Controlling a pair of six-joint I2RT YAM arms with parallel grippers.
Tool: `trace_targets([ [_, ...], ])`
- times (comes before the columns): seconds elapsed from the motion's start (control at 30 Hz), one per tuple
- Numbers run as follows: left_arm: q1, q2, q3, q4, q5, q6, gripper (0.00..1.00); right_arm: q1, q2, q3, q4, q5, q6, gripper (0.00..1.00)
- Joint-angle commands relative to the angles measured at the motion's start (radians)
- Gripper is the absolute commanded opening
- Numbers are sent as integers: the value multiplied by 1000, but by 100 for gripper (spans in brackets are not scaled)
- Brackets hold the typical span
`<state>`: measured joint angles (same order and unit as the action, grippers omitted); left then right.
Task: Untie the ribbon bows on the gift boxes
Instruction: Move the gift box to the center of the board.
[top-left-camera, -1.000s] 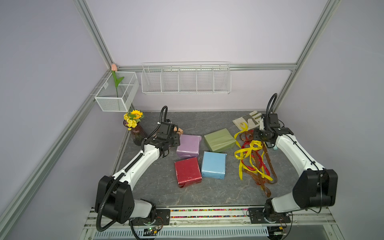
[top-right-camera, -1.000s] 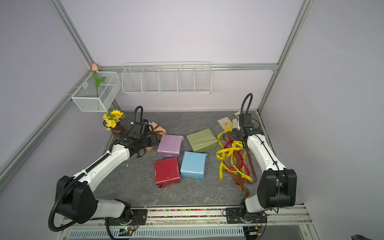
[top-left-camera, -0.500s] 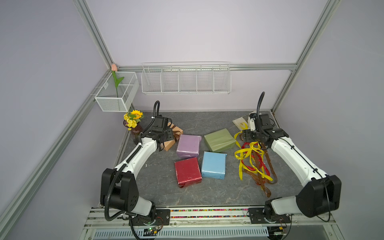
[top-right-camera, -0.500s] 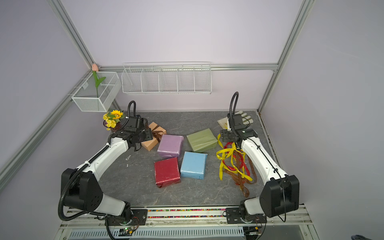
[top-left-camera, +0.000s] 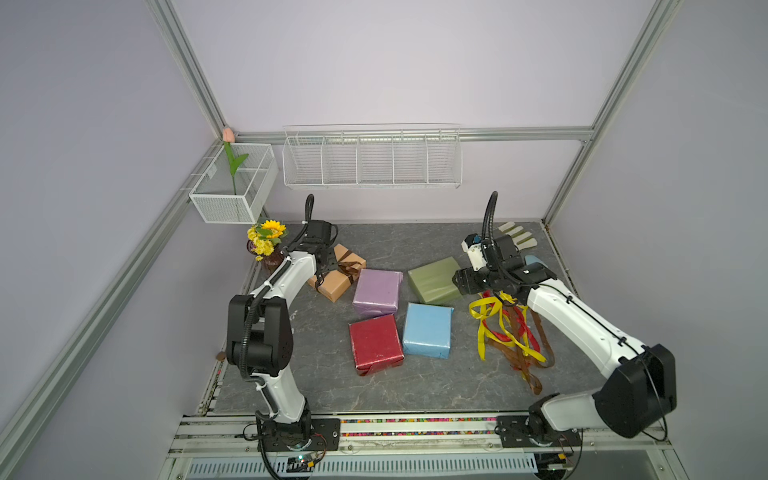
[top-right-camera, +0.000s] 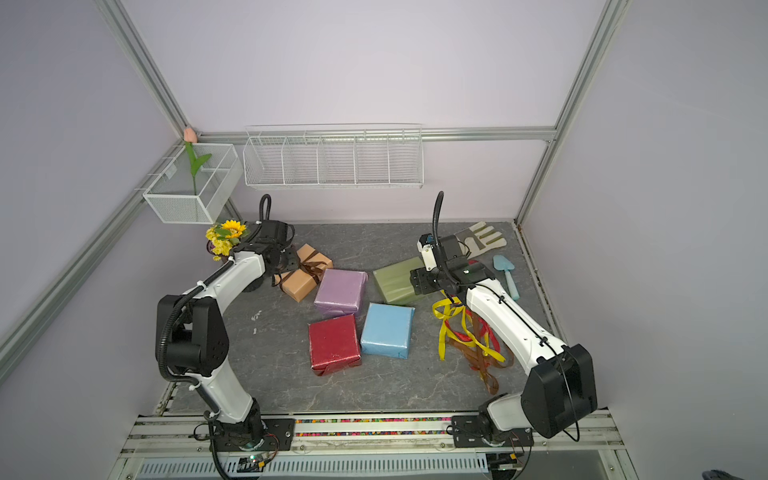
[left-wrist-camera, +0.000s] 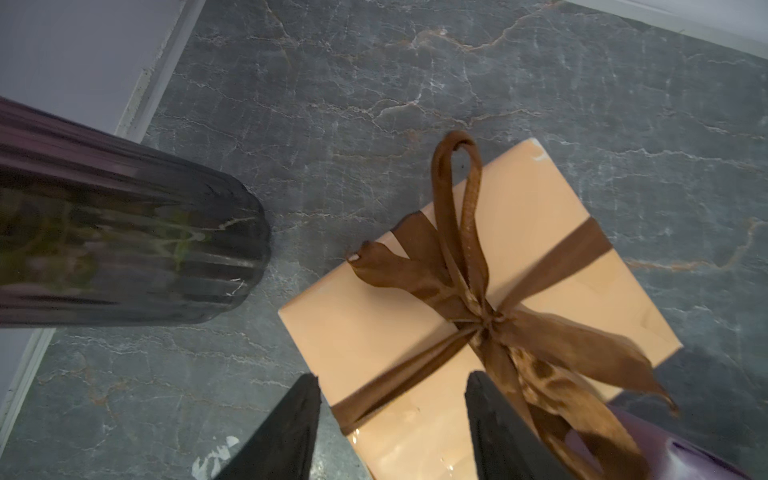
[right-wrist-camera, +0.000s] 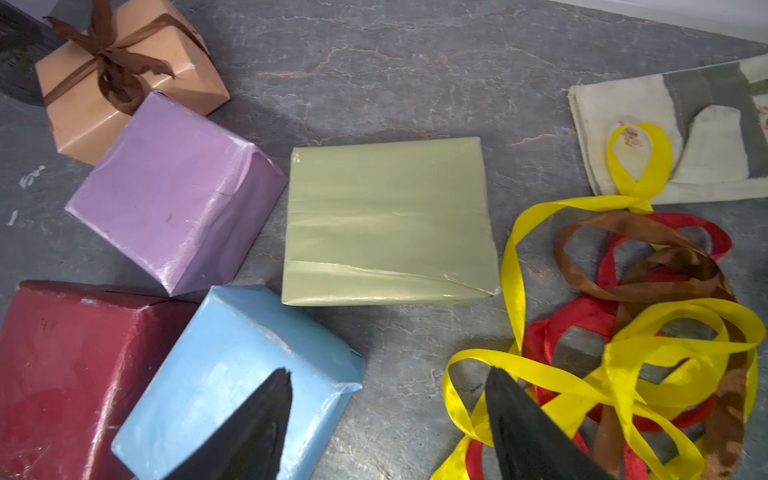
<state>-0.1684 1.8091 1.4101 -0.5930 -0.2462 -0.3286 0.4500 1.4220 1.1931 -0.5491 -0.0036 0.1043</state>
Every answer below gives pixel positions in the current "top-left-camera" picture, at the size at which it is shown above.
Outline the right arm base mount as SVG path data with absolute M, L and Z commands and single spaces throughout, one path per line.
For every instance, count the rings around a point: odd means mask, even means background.
M 542 407 L 558 393 L 545 396 L 523 413 L 499 415 L 494 433 L 503 448 L 551 447 L 553 445 L 581 446 L 583 439 L 577 429 L 555 430 L 544 418 Z

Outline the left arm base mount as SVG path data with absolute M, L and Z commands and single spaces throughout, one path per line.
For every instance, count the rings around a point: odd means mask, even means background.
M 256 413 L 257 439 L 266 452 L 336 451 L 341 440 L 341 421 L 337 417 L 320 417 L 308 410 L 297 422 L 279 423 Z

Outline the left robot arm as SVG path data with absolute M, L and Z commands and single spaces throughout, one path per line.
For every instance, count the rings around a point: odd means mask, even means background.
M 290 367 L 290 306 L 311 278 L 336 269 L 337 235 L 338 228 L 327 221 L 305 220 L 279 267 L 255 290 L 229 302 L 226 359 L 262 395 L 268 408 L 260 416 L 263 421 L 297 428 L 309 417 Z

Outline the red gift box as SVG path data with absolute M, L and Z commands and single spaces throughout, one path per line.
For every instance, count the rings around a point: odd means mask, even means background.
M 352 323 L 349 334 L 355 370 L 359 376 L 403 363 L 404 352 L 393 314 Z

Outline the purple gift box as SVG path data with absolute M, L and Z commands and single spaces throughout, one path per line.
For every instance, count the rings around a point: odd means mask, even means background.
M 402 280 L 399 271 L 363 269 L 353 298 L 356 313 L 365 318 L 395 314 Z

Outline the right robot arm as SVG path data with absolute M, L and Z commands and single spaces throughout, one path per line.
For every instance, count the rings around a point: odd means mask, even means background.
M 464 295 L 504 295 L 543 315 L 578 346 L 605 382 L 596 390 L 554 394 L 535 404 L 524 428 L 537 444 L 570 430 L 607 428 L 634 438 L 664 424 L 677 406 L 675 357 L 664 346 L 648 346 L 601 317 L 540 262 L 526 262 L 510 238 L 465 238 L 470 267 L 453 282 Z

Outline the yellow ribbon of red box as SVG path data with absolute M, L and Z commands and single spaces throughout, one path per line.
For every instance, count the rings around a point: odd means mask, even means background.
M 523 357 L 540 359 L 535 336 L 527 323 L 527 308 L 518 307 L 517 300 L 500 292 L 479 298 L 469 305 L 470 315 L 478 321 L 477 349 L 485 360 L 486 342 L 517 350 Z

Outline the green gift box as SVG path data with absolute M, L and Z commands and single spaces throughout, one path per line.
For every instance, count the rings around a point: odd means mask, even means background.
M 453 257 L 447 257 L 407 272 L 408 281 L 422 304 L 445 306 L 462 297 L 453 283 L 453 276 L 459 264 Z

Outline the blue gift box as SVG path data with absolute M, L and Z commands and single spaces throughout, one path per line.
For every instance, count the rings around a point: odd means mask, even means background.
M 404 354 L 448 359 L 453 312 L 452 307 L 410 303 L 402 336 Z

